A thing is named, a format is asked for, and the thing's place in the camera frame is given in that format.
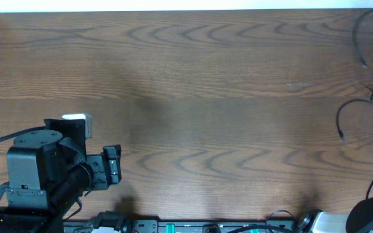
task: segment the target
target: white wall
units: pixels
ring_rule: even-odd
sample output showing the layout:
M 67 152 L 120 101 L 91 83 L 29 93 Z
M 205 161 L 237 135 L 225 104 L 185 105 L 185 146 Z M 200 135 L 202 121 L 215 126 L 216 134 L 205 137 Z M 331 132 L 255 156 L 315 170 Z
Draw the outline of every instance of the white wall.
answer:
M 0 0 L 0 12 L 373 8 L 373 0 Z

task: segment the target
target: wooden tabletop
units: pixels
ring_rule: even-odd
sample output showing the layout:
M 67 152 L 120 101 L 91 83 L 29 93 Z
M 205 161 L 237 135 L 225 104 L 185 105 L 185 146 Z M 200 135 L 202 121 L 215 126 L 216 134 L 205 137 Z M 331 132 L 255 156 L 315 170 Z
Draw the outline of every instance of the wooden tabletop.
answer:
M 368 69 L 351 42 L 362 12 L 0 14 L 0 136 L 84 112 L 89 153 L 122 145 L 121 184 L 75 219 L 348 212 L 373 178 L 373 106 L 343 111 L 347 144 L 335 128 L 337 108 L 373 87 L 373 16 Z

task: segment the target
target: wooden table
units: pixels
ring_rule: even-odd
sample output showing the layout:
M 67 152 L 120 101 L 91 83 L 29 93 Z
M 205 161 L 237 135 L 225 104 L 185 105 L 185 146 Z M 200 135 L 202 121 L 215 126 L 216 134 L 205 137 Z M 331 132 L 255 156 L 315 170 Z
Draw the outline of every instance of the wooden table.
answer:
M 83 198 L 77 219 L 347 212 L 373 178 L 373 107 L 344 110 L 348 144 L 335 128 L 373 85 L 373 17 L 367 70 L 351 44 L 362 12 L 0 14 L 0 136 L 84 112 L 89 153 L 122 144 L 121 184 Z

